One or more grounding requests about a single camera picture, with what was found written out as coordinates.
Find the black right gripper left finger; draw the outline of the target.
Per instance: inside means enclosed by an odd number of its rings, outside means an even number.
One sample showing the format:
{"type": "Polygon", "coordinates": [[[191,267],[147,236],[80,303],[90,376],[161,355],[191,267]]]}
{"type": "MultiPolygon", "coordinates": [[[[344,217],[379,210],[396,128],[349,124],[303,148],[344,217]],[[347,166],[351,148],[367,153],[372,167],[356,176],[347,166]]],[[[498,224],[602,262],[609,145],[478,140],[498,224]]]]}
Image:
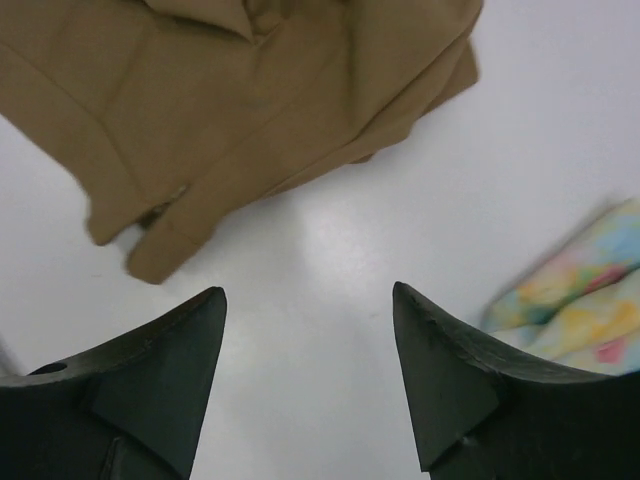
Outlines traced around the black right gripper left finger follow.
{"type": "Polygon", "coordinates": [[[28,375],[1,380],[4,479],[187,479],[227,312],[220,287],[28,375]]]}

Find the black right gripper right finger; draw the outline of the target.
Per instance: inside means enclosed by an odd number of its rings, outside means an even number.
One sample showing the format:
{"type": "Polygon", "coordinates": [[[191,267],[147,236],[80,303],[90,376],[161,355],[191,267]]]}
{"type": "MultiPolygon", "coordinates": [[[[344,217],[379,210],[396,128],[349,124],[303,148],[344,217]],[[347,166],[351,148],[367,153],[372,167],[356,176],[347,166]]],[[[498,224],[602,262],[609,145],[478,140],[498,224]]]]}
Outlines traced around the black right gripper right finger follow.
{"type": "Polygon", "coordinates": [[[639,377],[524,353],[404,283],[393,325],[423,472],[433,479],[635,479],[639,377]]]}

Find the floral pastel skirt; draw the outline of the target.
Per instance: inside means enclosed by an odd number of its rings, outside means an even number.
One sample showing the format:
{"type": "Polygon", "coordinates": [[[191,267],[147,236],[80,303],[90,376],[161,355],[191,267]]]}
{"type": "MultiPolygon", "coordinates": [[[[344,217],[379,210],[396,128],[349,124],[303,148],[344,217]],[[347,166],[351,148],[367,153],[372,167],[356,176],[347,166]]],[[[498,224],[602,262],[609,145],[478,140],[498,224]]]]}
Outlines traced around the floral pastel skirt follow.
{"type": "Polygon", "coordinates": [[[639,369],[639,202],[609,207],[485,310],[528,354],[606,375],[639,369]]]}

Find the brown skirt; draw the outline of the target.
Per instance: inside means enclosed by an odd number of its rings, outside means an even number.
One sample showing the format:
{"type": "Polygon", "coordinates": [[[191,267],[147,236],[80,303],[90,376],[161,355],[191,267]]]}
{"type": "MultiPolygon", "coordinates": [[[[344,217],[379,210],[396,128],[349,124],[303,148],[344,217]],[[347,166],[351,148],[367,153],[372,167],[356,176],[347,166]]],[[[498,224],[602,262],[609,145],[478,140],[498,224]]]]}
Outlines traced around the brown skirt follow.
{"type": "Polygon", "coordinates": [[[5,1],[1,113],[80,183],[98,245],[143,220],[159,284],[233,211],[368,160],[478,78],[479,1],[5,1]]]}

